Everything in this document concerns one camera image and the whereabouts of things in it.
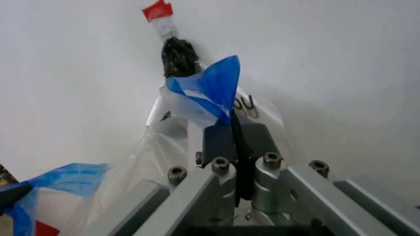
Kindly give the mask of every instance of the bolt head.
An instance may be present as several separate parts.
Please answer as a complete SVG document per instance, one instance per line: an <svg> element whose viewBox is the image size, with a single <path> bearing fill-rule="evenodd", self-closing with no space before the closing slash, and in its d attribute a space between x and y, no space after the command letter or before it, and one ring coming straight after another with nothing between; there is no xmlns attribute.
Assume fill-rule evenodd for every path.
<svg viewBox="0 0 420 236"><path fill-rule="evenodd" d="M187 177L187 170L182 166L173 166L168 170L168 180L173 185L178 185L185 177Z"/></svg>
<svg viewBox="0 0 420 236"><path fill-rule="evenodd" d="M203 163L203 152L198 151L195 153L195 164L202 165Z"/></svg>
<svg viewBox="0 0 420 236"><path fill-rule="evenodd" d="M281 164L281 156L276 152L266 152L263 156L264 166L270 169L278 169Z"/></svg>
<svg viewBox="0 0 420 236"><path fill-rule="evenodd" d="M322 175L324 178L328 177L328 172L330 171L330 167L323 161L320 160L313 160L309 163L309 166Z"/></svg>
<svg viewBox="0 0 420 236"><path fill-rule="evenodd" d="M224 175L229 171L229 160L224 157L216 157L211 161L211 170L219 175Z"/></svg>

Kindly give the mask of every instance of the red label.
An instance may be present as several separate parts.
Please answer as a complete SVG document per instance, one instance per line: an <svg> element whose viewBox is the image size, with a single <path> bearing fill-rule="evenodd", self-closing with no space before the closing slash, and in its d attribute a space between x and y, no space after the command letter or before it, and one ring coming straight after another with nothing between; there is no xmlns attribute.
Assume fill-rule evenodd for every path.
<svg viewBox="0 0 420 236"><path fill-rule="evenodd" d="M170 3L166 4L164 0L159 0L155 4L143 9L148 22L160 17L171 16L173 14Z"/></svg>

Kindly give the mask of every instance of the blue plastic bag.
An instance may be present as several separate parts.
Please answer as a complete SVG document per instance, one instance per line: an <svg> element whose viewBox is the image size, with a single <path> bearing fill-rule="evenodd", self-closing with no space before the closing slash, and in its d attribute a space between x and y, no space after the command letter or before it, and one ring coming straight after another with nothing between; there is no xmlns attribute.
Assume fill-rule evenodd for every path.
<svg viewBox="0 0 420 236"><path fill-rule="evenodd" d="M38 202L38 189L41 187L60 190L82 197L89 197L95 193L100 185L107 164L73 163L25 182L1 188L5 191L29 183L33 189L8 209L6 214L13 218L14 236L35 235L36 210Z"/></svg>
<svg viewBox="0 0 420 236"><path fill-rule="evenodd" d="M189 77L169 77L169 91L198 103L206 112L224 123L230 123L240 73L238 56L230 56ZM173 99L165 99L173 104ZM194 117L192 109L181 109L186 117Z"/></svg>

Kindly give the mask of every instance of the gray metal frame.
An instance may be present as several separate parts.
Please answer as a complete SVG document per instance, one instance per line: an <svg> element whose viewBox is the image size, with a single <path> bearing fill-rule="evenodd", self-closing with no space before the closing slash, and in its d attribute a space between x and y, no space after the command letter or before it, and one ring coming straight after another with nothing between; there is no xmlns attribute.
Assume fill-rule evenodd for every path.
<svg viewBox="0 0 420 236"><path fill-rule="evenodd" d="M142 180L127 195L115 200L80 236L132 235L169 196L166 186Z"/></svg>
<svg viewBox="0 0 420 236"><path fill-rule="evenodd" d="M234 166L224 175L195 168L134 235L185 235L190 226L232 224L235 177Z"/></svg>
<svg viewBox="0 0 420 236"><path fill-rule="evenodd" d="M420 210L368 177L358 176L334 185L398 235L420 235Z"/></svg>
<svg viewBox="0 0 420 236"><path fill-rule="evenodd" d="M286 213L300 225L321 221L340 236L395 235L366 210L306 165L284 171L255 163L252 204L264 213Z"/></svg>

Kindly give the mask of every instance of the red tag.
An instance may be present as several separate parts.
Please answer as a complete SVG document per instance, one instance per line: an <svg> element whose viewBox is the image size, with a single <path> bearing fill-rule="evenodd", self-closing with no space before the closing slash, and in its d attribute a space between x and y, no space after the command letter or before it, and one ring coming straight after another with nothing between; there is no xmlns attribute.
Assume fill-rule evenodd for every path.
<svg viewBox="0 0 420 236"><path fill-rule="evenodd" d="M173 14L170 3L166 4L164 0L159 0L155 4L143 9L148 22L160 17L171 16Z"/></svg>
<svg viewBox="0 0 420 236"><path fill-rule="evenodd" d="M59 232L60 231L54 227L44 224L41 221L36 221L36 236L57 236L59 235Z"/></svg>

